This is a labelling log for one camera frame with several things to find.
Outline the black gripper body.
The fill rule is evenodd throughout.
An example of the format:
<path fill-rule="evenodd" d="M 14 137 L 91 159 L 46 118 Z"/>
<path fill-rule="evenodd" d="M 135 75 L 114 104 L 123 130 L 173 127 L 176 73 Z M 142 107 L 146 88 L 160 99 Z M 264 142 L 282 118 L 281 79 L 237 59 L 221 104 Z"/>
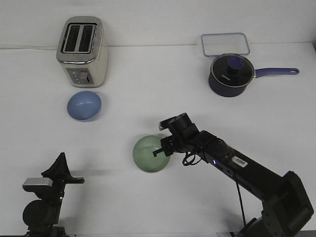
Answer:
<path fill-rule="evenodd" d="M 192 123 L 187 113 L 178 115 L 173 125 L 174 129 L 169 130 L 171 135 L 160 141 L 161 147 L 165 148 L 165 155 L 192 152 L 195 146 L 191 140 L 199 134 L 196 125 Z"/>
<path fill-rule="evenodd" d="M 37 197 L 47 202 L 61 203 L 64 198 L 65 186 L 67 184 L 83 183 L 83 177 L 73 177 L 69 174 L 55 177 L 52 179 L 52 186 L 49 186 L 47 188 L 40 188 L 40 191 L 37 192 Z"/>

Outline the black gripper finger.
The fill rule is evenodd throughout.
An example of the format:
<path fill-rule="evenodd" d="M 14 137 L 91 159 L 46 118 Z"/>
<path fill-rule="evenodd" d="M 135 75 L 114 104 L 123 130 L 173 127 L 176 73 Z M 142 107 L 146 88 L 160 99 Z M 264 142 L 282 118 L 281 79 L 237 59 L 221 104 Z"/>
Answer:
<path fill-rule="evenodd" d="M 165 155 L 165 148 L 159 148 L 153 151 L 153 155 L 156 157 L 158 154 L 163 153 Z"/>
<path fill-rule="evenodd" d="M 68 178 L 72 178 L 72 175 L 70 173 L 68 164 L 67 164 L 67 159 L 66 159 L 66 155 L 64 155 L 64 176 L 68 177 Z"/>
<path fill-rule="evenodd" d="M 65 153 L 62 152 L 55 160 L 53 165 L 47 169 L 46 171 L 42 172 L 41 175 L 43 177 L 62 177 L 65 173 Z"/>

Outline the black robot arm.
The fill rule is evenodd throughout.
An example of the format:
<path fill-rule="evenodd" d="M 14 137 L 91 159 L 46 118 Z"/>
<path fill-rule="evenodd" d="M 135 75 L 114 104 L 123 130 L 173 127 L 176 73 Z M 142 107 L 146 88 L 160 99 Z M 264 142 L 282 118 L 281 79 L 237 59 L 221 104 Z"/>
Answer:
<path fill-rule="evenodd" d="M 41 177 L 27 178 L 22 185 L 26 192 L 38 199 L 30 202 L 23 211 L 28 226 L 27 237 L 66 237 L 64 227 L 57 226 L 67 184 L 83 184 L 83 177 L 73 177 L 67 165 L 66 155 L 61 152 L 52 166 Z"/>
<path fill-rule="evenodd" d="M 185 153 L 199 156 L 262 201 L 260 218 L 254 218 L 237 237 L 295 237 L 314 210 L 299 176 L 272 172 L 207 131 L 199 131 L 186 113 L 163 120 L 159 129 L 171 135 L 161 139 L 156 156 Z"/>

